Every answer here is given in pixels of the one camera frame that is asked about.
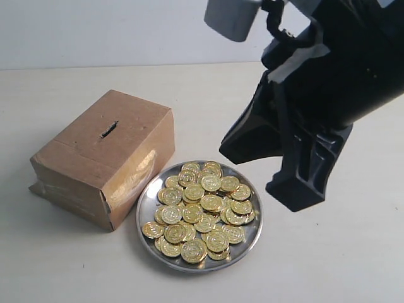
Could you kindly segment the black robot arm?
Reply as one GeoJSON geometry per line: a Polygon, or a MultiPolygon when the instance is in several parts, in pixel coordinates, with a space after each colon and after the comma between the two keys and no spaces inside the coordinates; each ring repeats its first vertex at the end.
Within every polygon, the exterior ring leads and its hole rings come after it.
{"type": "Polygon", "coordinates": [[[224,136],[232,163],[281,157],[266,191],[290,211],[323,202],[356,121],[403,94],[403,2],[295,1],[309,18],[280,29],[284,1],[263,1],[274,39],[252,100],[224,136]]]}

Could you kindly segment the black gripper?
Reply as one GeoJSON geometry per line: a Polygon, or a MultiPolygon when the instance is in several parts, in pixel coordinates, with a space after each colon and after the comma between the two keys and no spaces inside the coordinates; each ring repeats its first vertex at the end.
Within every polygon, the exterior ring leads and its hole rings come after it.
{"type": "Polygon", "coordinates": [[[262,57],[307,119],[345,128],[403,94],[403,20],[326,18],[318,34],[310,49],[272,42],[262,57]]]}

